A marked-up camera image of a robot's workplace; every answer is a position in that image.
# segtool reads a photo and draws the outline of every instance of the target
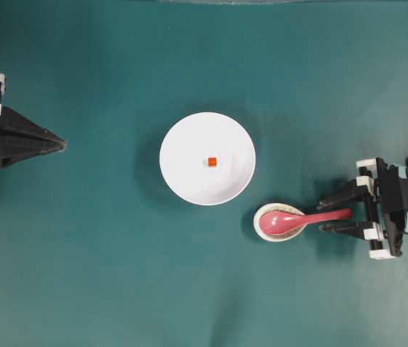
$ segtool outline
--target small orange block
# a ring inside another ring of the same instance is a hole
[[[207,159],[207,165],[210,167],[215,167],[217,166],[217,159],[214,157],[210,157]]]

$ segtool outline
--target small white dish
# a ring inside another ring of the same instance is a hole
[[[255,216],[253,217],[253,227],[255,228],[256,233],[265,241],[282,242],[282,241],[290,240],[296,237],[299,233],[301,233],[303,229],[306,227],[306,226],[300,226],[294,230],[289,231],[288,233],[280,234],[280,235],[266,234],[260,228],[260,224],[259,224],[260,218],[265,213],[272,212],[272,211],[282,211],[282,212],[294,213],[296,215],[305,215],[305,213],[303,213],[302,211],[296,209],[293,206],[286,205],[286,204],[274,203],[274,204],[267,204],[267,205],[261,206],[259,210],[256,211]]]

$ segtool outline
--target teal table surface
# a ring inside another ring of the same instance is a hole
[[[252,227],[264,203],[311,210],[356,160],[404,162],[408,1],[2,0],[0,72],[4,105],[68,141],[0,171],[0,346],[408,346],[408,237],[379,262],[317,226]],[[224,205],[160,175],[198,111],[256,147]]]

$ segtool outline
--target red spoon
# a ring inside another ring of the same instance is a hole
[[[325,222],[327,220],[349,219],[353,212],[349,208],[343,210],[316,213],[314,215],[295,215],[293,213],[272,211],[267,212],[260,218],[260,229],[269,235],[280,235],[312,223]]]

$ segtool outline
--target white plate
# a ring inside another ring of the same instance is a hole
[[[160,170],[168,186],[197,205],[218,205],[237,197],[255,171],[255,147],[247,131],[220,113],[191,114],[165,135]],[[209,167],[208,158],[217,166]]]

